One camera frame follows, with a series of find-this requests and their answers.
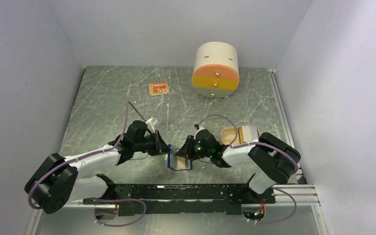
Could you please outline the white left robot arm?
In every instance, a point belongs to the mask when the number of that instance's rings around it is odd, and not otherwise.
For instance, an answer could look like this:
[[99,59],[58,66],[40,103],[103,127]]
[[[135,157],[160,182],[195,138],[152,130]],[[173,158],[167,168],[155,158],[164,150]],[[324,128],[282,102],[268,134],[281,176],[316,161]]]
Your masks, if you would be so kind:
[[172,153],[172,150],[158,130],[152,131],[146,122],[135,120],[127,131],[96,150],[65,157],[50,154],[24,187],[28,202],[32,208],[42,209],[47,214],[75,200],[99,199],[102,203],[111,203],[120,198],[116,184],[104,174],[89,175],[123,164],[136,152],[158,156]]

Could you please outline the blue card holder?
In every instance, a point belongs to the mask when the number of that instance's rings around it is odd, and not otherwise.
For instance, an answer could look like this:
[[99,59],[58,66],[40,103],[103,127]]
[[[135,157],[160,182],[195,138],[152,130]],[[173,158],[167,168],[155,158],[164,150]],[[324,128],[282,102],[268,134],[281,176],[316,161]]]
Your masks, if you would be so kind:
[[[176,170],[172,165],[173,165],[173,157],[175,157],[175,153],[179,150],[179,149],[177,149],[177,148],[175,148],[175,146],[173,146],[173,145],[169,145],[169,147],[173,150],[172,151],[172,153],[169,153],[168,155],[167,155],[167,167],[168,168],[170,168],[170,169],[172,169],[172,170],[174,170],[174,171],[178,171],[178,170]],[[191,160],[189,160],[190,161],[190,164],[191,164],[191,167],[190,167],[190,169],[185,169],[185,170],[192,170],[192,161]]]

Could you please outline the beige credit card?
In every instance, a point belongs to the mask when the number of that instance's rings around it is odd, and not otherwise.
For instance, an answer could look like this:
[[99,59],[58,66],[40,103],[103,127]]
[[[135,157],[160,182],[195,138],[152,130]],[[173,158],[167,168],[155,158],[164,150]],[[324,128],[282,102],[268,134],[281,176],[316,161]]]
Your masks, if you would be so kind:
[[190,169],[191,164],[190,161],[184,157],[173,157],[173,165],[176,170],[185,170]]

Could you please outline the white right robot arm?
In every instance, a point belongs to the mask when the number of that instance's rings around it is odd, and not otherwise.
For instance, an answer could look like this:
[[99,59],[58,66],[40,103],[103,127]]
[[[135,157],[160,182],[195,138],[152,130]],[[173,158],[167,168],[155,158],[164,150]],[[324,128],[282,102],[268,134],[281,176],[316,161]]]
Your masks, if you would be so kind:
[[219,168],[230,168],[237,164],[253,163],[259,167],[249,180],[245,198],[255,203],[263,193],[275,184],[286,184],[298,170],[300,153],[264,132],[259,138],[239,145],[221,144],[207,129],[189,135],[184,145],[175,153],[188,160],[209,158]]

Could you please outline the stack of credit cards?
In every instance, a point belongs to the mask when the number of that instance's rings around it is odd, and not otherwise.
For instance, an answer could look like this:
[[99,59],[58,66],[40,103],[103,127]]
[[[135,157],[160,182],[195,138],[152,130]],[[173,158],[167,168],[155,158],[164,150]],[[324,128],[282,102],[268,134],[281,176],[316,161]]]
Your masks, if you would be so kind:
[[255,125],[244,125],[238,129],[240,143],[252,142],[259,138],[259,131]]

